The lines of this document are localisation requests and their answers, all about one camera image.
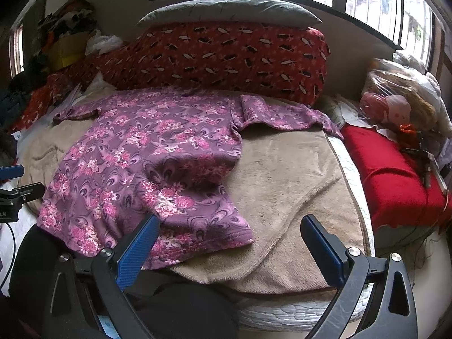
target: blue gripper pad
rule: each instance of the blue gripper pad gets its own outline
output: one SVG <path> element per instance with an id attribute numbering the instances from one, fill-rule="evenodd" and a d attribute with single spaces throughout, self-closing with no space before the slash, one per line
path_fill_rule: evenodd
<path id="1" fill-rule="evenodd" d="M 343 259 L 346 261 L 345 246 L 336 235 L 327 233 L 315 219 L 318 223 L 317 226 L 312 217 L 308 215 L 301 220 L 301 236 L 327 284 L 340 289 L 345 284 L 344 262 L 335 252 L 334 247 L 343 249 L 341 252 L 343 252 Z"/>
<path id="2" fill-rule="evenodd" d="M 124 291 L 124 289 L 135 282 L 136 276 L 140 272 L 152 246 L 157 241 L 159 229 L 159 219 L 155 215 L 151 216 L 141 230 L 137 232 L 135 239 L 118 261 L 116 283 L 121 291 Z"/>
<path id="3" fill-rule="evenodd" d="M 21 165 L 0 167 L 0 180 L 12 180 L 23 176 L 24 169 Z"/>

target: purple floral shirt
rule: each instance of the purple floral shirt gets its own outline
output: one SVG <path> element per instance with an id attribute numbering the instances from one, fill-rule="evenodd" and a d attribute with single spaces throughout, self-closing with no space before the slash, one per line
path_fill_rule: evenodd
<path id="1" fill-rule="evenodd" d="M 253 123 L 283 131 L 318 124 L 341 136 L 326 115 L 302 104 L 174 88 L 117 92 L 58 113 L 55 121 L 93 116 L 60 162 L 38 225 L 94 256 L 155 212 L 161 230 L 146 269 L 254 242 L 221 183 L 240 158 L 239 131 Z"/>

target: clear plastic bag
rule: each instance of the clear plastic bag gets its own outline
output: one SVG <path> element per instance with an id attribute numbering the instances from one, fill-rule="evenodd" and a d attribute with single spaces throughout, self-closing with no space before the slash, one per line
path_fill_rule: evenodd
<path id="1" fill-rule="evenodd" d="M 123 44 L 123 40 L 118 36 L 103 36 L 100 30 L 96 29 L 95 35 L 89 38 L 86 44 L 85 56 L 97 51 L 101 55 L 102 53 L 113 51 Z"/>
<path id="2" fill-rule="evenodd" d="M 400 64 L 374 59 L 360 101 L 362 115 L 394 132 L 412 124 L 418 131 L 435 128 L 441 97 L 429 78 Z"/>

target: red blanket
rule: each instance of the red blanket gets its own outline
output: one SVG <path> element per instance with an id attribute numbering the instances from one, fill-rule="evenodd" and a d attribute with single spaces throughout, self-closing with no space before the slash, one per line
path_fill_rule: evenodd
<path id="1" fill-rule="evenodd" d="M 438 181 L 431 177 L 426 189 L 416 172 L 416 161 L 399 146 L 373 129 L 345 125 L 341 130 L 345 147 L 358 168 L 374 229 L 382 225 L 433 226 L 452 215 L 450 202 Z"/>

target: gray pillow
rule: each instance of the gray pillow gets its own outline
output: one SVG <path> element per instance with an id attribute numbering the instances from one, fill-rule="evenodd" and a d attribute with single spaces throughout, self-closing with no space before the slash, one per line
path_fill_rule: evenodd
<path id="1" fill-rule="evenodd" d="M 294 3 L 279 0 L 195 0 L 161 7 L 147 14 L 138 26 L 150 28 L 193 21 L 245 21 L 293 28 L 322 23 Z"/>

